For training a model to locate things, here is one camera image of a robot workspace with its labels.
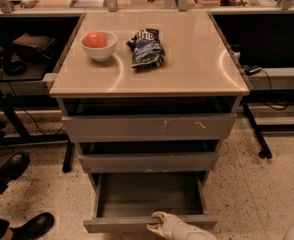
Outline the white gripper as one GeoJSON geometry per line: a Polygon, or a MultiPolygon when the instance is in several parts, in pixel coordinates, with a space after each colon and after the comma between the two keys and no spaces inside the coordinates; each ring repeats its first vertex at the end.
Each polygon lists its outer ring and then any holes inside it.
{"type": "Polygon", "coordinates": [[[162,225],[147,224],[146,228],[166,240],[217,240],[212,233],[187,224],[176,215],[156,211],[152,214],[152,217],[160,219],[162,225]]]}

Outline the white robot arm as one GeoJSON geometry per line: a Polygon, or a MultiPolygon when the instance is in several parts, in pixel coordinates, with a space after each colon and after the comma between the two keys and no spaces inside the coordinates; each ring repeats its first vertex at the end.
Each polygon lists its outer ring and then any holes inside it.
{"type": "MultiPolygon", "coordinates": [[[[166,240],[217,240],[212,233],[188,224],[174,214],[157,211],[152,217],[161,222],[147,224],[147,229],[166,240]]],[[[294,224],[285,232],[283,240],[294,240],[294,224]]]]}

